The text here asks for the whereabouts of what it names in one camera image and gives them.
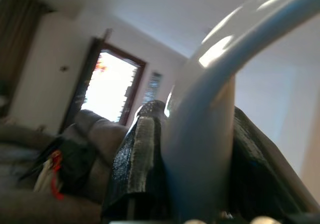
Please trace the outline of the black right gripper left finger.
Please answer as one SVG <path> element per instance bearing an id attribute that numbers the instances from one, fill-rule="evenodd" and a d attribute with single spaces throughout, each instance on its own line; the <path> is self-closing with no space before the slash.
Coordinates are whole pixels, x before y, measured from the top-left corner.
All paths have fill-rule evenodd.
<path id="1" fill-rule="evenodd" d="M 101 224 L 168 221 L 171 204 L 161 157 L 165 103 L 141 106 L 112 163 L 101 209 Z"/>

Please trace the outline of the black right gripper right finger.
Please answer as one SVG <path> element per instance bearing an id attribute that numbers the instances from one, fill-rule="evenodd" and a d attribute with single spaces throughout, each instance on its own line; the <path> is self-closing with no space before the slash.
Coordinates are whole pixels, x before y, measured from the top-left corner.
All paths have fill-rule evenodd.
<path id="1" fill-rule="evenodd" d="M 278 147 L 234 109 L 229 211 L 243 219 L 315 213 L 316 200 Z"/>

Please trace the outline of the long-handled beige dustpan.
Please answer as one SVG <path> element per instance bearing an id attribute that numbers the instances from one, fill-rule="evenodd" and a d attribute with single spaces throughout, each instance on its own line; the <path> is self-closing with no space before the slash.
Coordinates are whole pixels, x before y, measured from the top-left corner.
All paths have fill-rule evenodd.
<path id="1" fill-rule="evenodd" d="M 229 209 L 236 76 L 274 41 L 320 12 L 320 0 L 249 0 L 222 19 L 179 74 L 167 99 L 161 156 L 180 221 L 215 224 Z M 314 213 L 252 224 L 320 224 Z"/>

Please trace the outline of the brown fabric sofa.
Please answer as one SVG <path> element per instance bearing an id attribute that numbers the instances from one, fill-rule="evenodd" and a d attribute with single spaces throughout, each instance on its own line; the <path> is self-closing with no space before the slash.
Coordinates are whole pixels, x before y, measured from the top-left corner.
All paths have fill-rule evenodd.
<path id="1" fill-rule="evenodd" d="M 0 124 L 0 224 L 100 224 L 102 203 L 114 156 L 128 128 L 81 110 L 62 134 L 53 135 L 16 124 Z M 52 141 L 73 141 L 96 151 L 83 187 L 63 199 L 34 192 L 37 175 L 22 179 Z"/>

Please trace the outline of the brown curtain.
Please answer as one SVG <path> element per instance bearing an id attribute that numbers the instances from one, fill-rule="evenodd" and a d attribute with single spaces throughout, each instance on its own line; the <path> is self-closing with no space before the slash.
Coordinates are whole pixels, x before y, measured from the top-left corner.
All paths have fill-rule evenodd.
<path id="1" fill-rule="evenodd" d="M 0 0 L 0 118 L 9 113 L 41 18 L 52 11 L 40 0 Z"/>

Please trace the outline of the dark wooden door frame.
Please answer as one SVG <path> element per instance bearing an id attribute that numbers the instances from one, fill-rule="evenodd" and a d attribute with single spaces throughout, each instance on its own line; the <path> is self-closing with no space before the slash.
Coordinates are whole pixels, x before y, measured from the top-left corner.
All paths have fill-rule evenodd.
<path id="1" fill-rule="evenodd" d="M 92 38 L 60 133 L 83 109 L 120 125 L 127 124 L 147 63 L 110 44 L 112 31 L 108 28 L 102 37 Z"/>

